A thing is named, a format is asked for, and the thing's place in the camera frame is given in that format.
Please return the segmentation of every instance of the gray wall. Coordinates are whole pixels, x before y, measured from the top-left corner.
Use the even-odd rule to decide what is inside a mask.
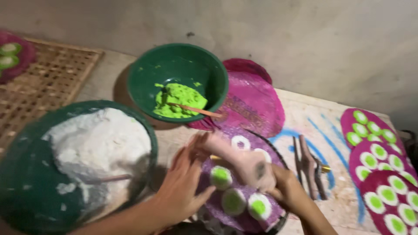
[[[260,63],[276,88],[386,113],[396,128],[418,131],[416,0],[0,2],[3,28],[132,55],[188,42]]]

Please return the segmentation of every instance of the wooden spoon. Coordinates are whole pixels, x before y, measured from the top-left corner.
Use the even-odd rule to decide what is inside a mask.
[[[193,107],[190,107],[190,106],[187,106],[187,105],[180,105],[180,104],[176,104],[176,103],[168,103],[168,104],[169,105],[177,105],[180,108],[187,109],[187,110],[190,110],[190,111],[193,111],[193,112],[198,112],[198,113],[201,113],[203,115],[214,117],[214,118],[221,118],[222,117],[222,114],[209,112],[209,111],[206,111],[206,110],[203,110],[203,109],[193,108]]]

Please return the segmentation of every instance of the bamboo woven tray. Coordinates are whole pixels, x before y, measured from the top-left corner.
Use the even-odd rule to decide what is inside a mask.
[[[36,48],[36,62],[0,85],[0,157],[28,122],[70,104],[103,54],[101,50],[26,40]]]

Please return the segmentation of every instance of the green plastic basin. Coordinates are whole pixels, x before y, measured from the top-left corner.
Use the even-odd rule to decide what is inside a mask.
[[[228,92],[228,74],[222,62],[209,51],[191,44],[166,44],[145,52],[130,67],[127,90],[134,103],[147,115],[168,123],[188,123],[204,118],[170,118],[153,112],[155,96],[161,87],[179,83],[197,90],[208,103],[205,110],[214,112]]]
[[[53,126],[72,117],[89,114],[104,108],[115,108],[135,118],[147,130],[151,139],[151,155],[146,176],[131,192],[128,202],[119,209],[135,203],[135,198],[145,188],[157,162],[157,139],[153,128],[145,118],[124,105],[95,100],[74,103],[49,112],[29,123],[16,136],[0,162],[0,217],[13,228],[27,234],[66,234],[82,225],[88,218],[79,220],[84,208],[82,192],[59,195],[59,183],[72,183],[61,174],[54,164],[54,157],[48,141],[42,136]],[[66,210],[61,211],[61,204]]]

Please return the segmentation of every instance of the human hand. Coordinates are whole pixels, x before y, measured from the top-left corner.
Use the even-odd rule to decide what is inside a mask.
[[[179,223],[196,213],[216,189],[210,186],[195,195],[202,163],[210,156],[194,147],[199,138],[199,135],[194,136],[187,147],[176,153],[160,190],[149,201],[165,226]]]
[[[267,191],[287,211],[301,217],[317,208],[291,170],[271,165],[276,177],[276,188]]]

